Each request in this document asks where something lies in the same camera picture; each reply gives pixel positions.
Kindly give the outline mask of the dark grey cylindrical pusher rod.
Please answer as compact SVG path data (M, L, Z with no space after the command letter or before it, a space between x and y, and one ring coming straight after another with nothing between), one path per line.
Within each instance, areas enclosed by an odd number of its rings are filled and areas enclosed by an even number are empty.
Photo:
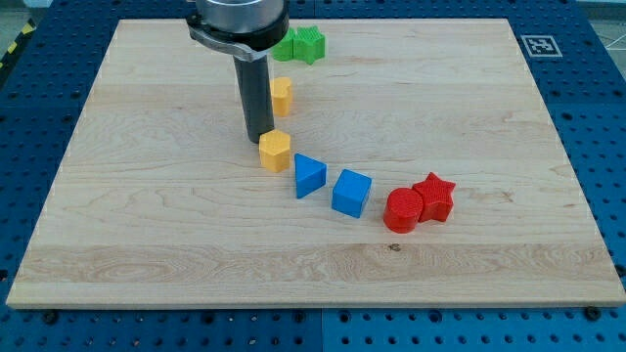
M260 136L275 128L267 57L253 62L234 58L240 97L249 140L258 144Z

